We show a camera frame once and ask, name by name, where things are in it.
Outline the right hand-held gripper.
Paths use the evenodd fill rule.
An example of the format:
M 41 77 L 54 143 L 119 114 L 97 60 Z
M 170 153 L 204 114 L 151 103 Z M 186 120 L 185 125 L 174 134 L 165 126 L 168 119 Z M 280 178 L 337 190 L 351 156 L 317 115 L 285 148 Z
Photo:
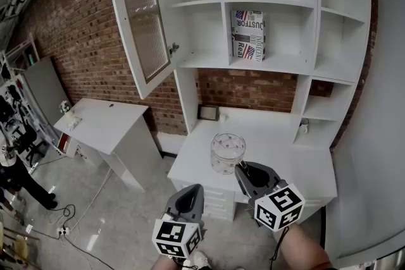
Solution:
M 249 197 L 252 218 L 258 226 L 277 232 L 302 216 L 304 197 L 294 184 L 281 180 L 273 168 L 242 161 L 241 165 L 235 166 L 235 177 L 242 193 Z M 254 190 L 264 192 L 255 195 Z

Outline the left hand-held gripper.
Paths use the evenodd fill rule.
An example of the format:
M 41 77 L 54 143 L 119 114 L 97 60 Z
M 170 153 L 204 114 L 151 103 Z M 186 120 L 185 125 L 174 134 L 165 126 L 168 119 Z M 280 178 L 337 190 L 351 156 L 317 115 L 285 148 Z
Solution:
M 161 255 L 187 259 L 204 238 L 204 188 L 189 185 L 173 194 L 155 221 L 152 242 Z

